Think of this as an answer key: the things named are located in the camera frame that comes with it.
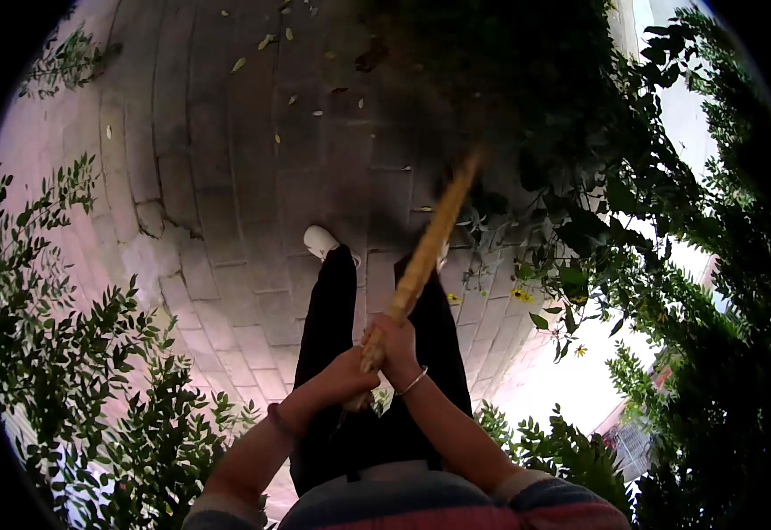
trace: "fallen leaf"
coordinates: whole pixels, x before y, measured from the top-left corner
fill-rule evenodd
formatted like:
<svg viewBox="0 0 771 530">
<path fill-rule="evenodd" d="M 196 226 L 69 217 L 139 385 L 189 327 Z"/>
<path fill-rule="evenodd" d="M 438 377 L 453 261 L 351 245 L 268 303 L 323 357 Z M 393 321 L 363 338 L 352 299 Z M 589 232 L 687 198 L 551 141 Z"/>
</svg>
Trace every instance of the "fallen leaf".
<svg viewBox="0 0 771 530">
<path fill-rule="evenodd" d="M 273 42 L 273 39 L 277 38 L 275 35 L 265 35 L 265 38 L 259 42 L 259 51 L 265 49 L 265 46 Z"/>
<path fill-rule="evenodd" d="M 230 72 L 230 73 L 234 74 L 246 62 L 247 62 L 247 59 L 244 58 L 244 57 L 242 57 L 242 58 L 238 59 L 237 61 L 235 61 L 235 65 L 232 67 L 232 72 Z"/>
</svg>

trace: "white shoe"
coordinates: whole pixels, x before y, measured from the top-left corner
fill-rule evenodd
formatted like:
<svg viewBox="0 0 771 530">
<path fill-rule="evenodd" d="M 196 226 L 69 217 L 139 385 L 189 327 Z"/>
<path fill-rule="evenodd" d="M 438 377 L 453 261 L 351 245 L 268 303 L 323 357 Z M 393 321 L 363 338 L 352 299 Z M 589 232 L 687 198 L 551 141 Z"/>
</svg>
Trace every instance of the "white shoe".
<svg viewBox="0 0 771 530">
<path fill-rule="evenodd" d="M 317 225 L 306 228 L 306 233 L 303 234 L 303 244 L 306 245 L 306 249 L 309 249 L 309 252 L 315 254 L 321 261 L 327 259 L 327 254 L 329 254 L 330 250 L 337 249 L 341 245 L 326 228 L 318 227 Z M 356 264 L 358 269 L 361 264 L 361 258 L 352 250 L 349 251 L 349 254 L 353 257 L 353 263 Z"/>
</svg>

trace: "bamboo pole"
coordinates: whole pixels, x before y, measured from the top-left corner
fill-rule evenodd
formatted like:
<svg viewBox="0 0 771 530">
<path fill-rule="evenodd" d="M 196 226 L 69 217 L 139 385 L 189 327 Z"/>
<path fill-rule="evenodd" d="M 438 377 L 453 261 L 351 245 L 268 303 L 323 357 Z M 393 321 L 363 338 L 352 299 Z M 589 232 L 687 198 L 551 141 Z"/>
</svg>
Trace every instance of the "bamboo pole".
<svg viewBox="0 0 771 530">
<path fill-rule="evenodd" d="M 450 238 L 450 232 L 462 211 L 462 205 L 467 196 L 468 190 L 479 171 L 484 158 L 483 148 L 475 146 L 463 164 L 454 174 L 453 182 L 447 187 L 447 191 L 438 203 L 435 211 L 435 217 L 423 233 L 412 260 L 406 267 L 394 296 L 391 298 L 391 304 L 385 313 L 402 324 L 406 321 L 409 311 L 414 307 L 423 287 L 429 281 L 429 275 L 432 274 L 436 265 L 436 258 L 445 242 Z M 382 366 L 385 357 L 384 349 L 385 335 L 376 327 L 371 330 L 368 342 L 363 345 L 361 351 L 361 371 L 376 373 Z M 350 412 L 358 412 L 365 405 L 366 394 L 352 398 L 344 404 L 344 408 Z"/>
</svg>

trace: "yellow flower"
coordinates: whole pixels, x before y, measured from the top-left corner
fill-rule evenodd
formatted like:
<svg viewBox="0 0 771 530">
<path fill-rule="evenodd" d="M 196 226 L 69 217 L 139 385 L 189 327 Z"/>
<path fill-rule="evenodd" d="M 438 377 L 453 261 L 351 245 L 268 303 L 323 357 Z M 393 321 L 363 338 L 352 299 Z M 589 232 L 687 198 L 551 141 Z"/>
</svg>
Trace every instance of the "yellow flower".
<svg viewBox="0 0 771 530">
<path fill-rule="evenodd" d="M 531 294 L 528 294 L 527 292 L 524 292 L 521 288 L 515 288 L 512 290 L 512 296 L 515 297 L 515 299 L 520 300 L 524 303 L 530 303 L 534 300 L 533 296 Z"/>
</svg>

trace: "silver bangle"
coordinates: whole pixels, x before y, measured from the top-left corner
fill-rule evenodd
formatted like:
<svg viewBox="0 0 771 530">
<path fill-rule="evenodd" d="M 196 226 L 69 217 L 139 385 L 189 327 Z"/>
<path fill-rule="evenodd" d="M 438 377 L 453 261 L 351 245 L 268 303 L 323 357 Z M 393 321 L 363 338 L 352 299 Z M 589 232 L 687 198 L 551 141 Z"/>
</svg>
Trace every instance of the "silver bangle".
<svg viewBox="0 0 771 530">
<path fill-rule="evenodd" d="M 423 370 L 421 371 L 421 375 L 415 377 L 415 380 L 410 382 L 409 386 L 406 387 L 406 389 L 404 389 L 403 392 L 394 392 L 395 396 L 401 396 L 401 395 L 405 394 L 406 392 L 412 390 L 412 387 L 414 387 L 416 384 L 418 384 L 418 381 L 420 381 L 423 378 L 423 376 L 427 375 L 427 367 L 426 366 L 421 366 L 421 368 L 423 368 Z"/>
</svg>

